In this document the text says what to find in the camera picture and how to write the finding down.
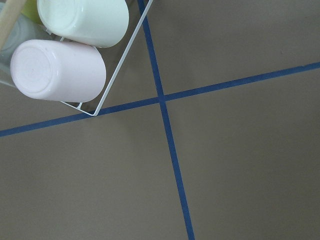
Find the pale green plastic cup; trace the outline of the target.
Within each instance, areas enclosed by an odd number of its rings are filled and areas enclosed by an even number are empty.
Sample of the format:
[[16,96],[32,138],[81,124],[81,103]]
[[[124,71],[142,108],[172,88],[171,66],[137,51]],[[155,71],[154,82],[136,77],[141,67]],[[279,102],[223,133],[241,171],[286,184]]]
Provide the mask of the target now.
[[115,46],[129,25],[124,0],[38,0],[37,11],[51,33],[98,48]]

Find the pink plastic cup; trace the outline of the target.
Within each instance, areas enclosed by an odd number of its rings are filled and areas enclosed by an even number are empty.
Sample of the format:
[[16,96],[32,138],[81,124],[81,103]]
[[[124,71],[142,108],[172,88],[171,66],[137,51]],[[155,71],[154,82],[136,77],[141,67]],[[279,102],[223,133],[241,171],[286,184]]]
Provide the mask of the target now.
[[77,42],[28,40],[14,51],[10,73],[27,97],[61,102],[89,102],[106,83],[106,66],[93,46]]

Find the grey-green plastic cup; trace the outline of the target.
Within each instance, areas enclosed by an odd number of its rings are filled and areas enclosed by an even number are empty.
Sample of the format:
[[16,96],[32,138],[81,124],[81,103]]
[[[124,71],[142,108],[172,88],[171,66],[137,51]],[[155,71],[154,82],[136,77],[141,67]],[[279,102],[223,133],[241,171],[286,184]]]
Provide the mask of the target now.
[[28,40],[52,40],[52,38],[41,26],[21,14],[0,51],[0,64],[8,67],[15,49]]

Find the yellow-green plastic cup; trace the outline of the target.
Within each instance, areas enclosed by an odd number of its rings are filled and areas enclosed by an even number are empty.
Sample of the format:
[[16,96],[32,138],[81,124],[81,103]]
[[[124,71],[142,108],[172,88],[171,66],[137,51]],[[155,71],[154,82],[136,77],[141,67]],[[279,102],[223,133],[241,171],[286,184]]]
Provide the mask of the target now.
[[27,0],[21,13],[36,24],[43,24],[38,13],[37,0]]

